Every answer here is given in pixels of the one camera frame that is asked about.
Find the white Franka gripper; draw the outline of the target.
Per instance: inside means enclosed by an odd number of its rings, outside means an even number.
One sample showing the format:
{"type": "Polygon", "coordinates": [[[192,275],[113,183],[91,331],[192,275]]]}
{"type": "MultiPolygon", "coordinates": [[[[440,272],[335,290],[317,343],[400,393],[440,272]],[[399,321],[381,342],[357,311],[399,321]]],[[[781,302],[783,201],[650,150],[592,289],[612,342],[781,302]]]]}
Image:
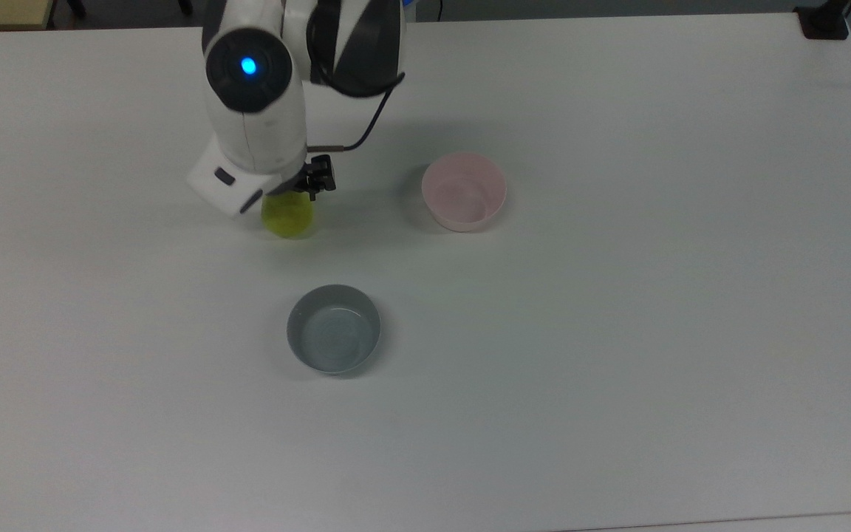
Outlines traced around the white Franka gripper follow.
{"type": "Polygon", "coordinates": [[[321,192],[335,191],[335,173],[328,154],[310,161],[296,161],[281,171],[259,173],[240,168],[222,153],[219,142],[211,140],[187,174],[187,184],[204,201],[228,216],[244,214],[263,196],[291,188],[300,174],[300,192],[310,202],[321,192]]]}

